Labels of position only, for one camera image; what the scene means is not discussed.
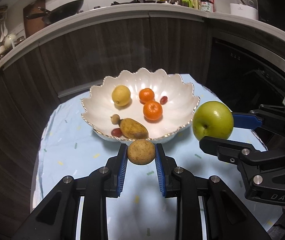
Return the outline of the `small red grape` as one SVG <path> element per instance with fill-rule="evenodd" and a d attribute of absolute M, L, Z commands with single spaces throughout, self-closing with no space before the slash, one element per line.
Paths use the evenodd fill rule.
<path fill-rule="evenodd" d="M 161 104 L 161 105 L 164 105 L 164 104 L 167 103 L 167 101 L 168 101 L 168 97 L 167 97 L 167 96 L 163 96 L 163 97 L 160 99 L 160 104 Z"/>

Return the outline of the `yellow lemon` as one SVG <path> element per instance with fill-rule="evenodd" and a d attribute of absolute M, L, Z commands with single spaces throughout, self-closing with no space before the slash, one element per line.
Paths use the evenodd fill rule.
<path fill-rule="evenodd" d="M 131 93 L 128 87 L 119 85 L 113 90 L 111 98 L 116 106 L 122 107 L 129 104 Z"/>

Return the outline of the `soy sauce bottle red label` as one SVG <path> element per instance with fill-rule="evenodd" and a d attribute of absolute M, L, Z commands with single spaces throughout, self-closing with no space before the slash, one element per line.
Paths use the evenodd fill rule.
<path fill-rule="evenodd" d="M 200 0 L 200 10 L 205 12 L 215 12 L 215 0 Z"/>

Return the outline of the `black gas stove grate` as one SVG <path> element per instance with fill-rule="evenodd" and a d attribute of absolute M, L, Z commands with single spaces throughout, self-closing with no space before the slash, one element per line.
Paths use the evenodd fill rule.
<path fill-rule="evenodd" d="M 132 0 L 130 2 L 117 2 L 117 1 L 114 1 L 113 3 L 111 3 L 111 6 L 114 6 L 114 5 L 123 5 L 123 4 L 136 4 L 136 3 L 140 3 L 139 1 L 137 0 Z"/>

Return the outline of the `small tan longan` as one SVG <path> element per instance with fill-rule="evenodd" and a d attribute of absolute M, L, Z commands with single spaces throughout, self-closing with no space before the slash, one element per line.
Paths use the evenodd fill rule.
<path fill-rule="evenodd" d="M 118 125 L 121 121 L 121 118 L 118 114 L 114 114 L 110 117 L 111 123 L 114 125 Z"/>

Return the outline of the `white scalloped ceramic bowl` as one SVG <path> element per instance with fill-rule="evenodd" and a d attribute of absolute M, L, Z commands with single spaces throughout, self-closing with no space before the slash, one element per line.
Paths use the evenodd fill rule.
<path fill-rule="evenodd" d="M 111 98 L 113 90 L 119 85 L 128 87 L 131 93 L 130 102 L 124 107 L 115 106 Z M 139 99 L 139 91 L 143 88 L 153 90 L 156 101 L 163 96 L 168 99 L 162 107 L 162 117 L 157 121 L 149 121 L 143 115 L 143 104 Z M 132 142 L 132 139 L 118 138 L 111 134 L 116 127 L 111 123 L 111 116 L 117 114 L 145 126 L 148 140 L 156 144 L 172 140 L 179 132 L 191 126 L 200 97 L 194 91 L 194 84 L 185 83 L 180 74 L 167 74 L 163 69 L 150 72 L 146 68 L 140 68 L 134 73 L 123 70 L 117 77 L 106 76 L 101 85 L 90 88 L 89 96 L 83 98 L 81 103 L 84 108 L 82 119 L 100 138 L 111 142 Z"/>

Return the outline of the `green apple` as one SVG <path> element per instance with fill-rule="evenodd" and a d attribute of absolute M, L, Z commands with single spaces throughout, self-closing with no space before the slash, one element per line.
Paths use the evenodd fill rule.
<path fill-rule="evenodd" d="M 208 101 L 194 113 L 192 129 L 198 141 L 203 137 L 228 139 L 234 128 L 234 119 L 228 107 L 219 101 Z"/>

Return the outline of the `small orange tangerine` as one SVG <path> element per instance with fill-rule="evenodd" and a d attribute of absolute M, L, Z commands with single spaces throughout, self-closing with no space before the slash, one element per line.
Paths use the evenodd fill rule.
<path fill-rule="evenodd" d="M 150 88 L 144 88 L 139 92 L 139 99 L 141 103 L 146 103 L 154 100 L 154 92 Z"/>

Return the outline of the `black wok pan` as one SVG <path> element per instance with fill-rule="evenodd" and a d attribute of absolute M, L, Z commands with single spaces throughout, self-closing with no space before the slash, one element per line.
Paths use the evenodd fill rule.
<path fill-rule="evenodd" d="M 41 18 L 46 25 L 51 25 L 60 20 L 74 16 L 79 13 L 81 7 L 83 6 L 84 0 L 75 0 L 65 3 L 53 10 L 47 10 L 42 7 L 38 7 L 41 11 L 40 13 L 29 14 L 26 16 L 27 20 L 34 20 L 36 18 Z"/>

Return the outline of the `large orange tangerine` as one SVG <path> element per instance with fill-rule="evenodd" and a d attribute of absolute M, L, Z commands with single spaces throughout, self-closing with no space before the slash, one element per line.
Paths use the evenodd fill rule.
<path fill-rule="evenodd" d="M 157 121 L 162 117 L 162 105 L 156 101 L 147 101 L 143 106 L 143 115 L 149 121 Z"/>

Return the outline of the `white teapot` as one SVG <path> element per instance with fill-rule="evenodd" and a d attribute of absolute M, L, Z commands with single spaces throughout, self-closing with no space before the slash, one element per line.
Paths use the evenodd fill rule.
<path fill-rule="evenodd" d="M 5 37 L 4 47 L 6 49 L 14 48 L 17 36 L 14 33 L 11 33 Z"/>

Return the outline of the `yellow brown mango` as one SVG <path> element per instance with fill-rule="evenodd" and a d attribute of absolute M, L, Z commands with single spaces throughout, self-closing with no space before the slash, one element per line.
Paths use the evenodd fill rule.
<path fill-rule="evenodd" d="M 131 118 L 121 119 L 119 123 L 122 134 L 129 139 L 147 139 L 148 130 L 141 123 Z"/>

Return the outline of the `brown round kiwi potato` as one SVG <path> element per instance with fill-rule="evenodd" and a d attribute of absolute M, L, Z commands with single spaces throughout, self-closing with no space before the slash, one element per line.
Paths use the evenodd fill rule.
<path fill-rule="evenodd" d="M 155 158 L 155 146 L 145 139 L 136 140 L 128 146 L 127 156 L 135 165 L 147 165 Z"/>

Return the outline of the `green lidded jar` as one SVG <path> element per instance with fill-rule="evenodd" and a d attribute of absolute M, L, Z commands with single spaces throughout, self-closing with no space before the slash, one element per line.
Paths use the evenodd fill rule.
<path fill-rule="evenodd" d="M 193 0 L 180 0 L 183 7 L 194 8 Z"/>

